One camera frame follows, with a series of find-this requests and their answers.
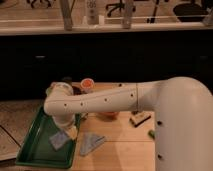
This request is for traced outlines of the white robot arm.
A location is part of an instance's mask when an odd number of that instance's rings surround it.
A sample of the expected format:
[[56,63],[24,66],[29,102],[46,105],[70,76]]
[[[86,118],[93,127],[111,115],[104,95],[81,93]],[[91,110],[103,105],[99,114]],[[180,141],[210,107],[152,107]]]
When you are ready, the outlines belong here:
[[190,77],[132,83],[73,95],[58,82],[44,111],[63,128],[75,113],[152,111],[156,171],[213,171],[213,93]]

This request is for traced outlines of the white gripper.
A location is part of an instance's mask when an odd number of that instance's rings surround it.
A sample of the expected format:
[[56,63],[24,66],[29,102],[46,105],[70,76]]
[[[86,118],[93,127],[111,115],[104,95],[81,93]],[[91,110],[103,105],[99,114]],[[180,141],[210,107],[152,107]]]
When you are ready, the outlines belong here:
[[75,115],[60,115],[54,116],[53,121],[55,125],[62,130],[67,130],[66,133],[71,140],[75,140],[78,136],[78,130],[75,125]]

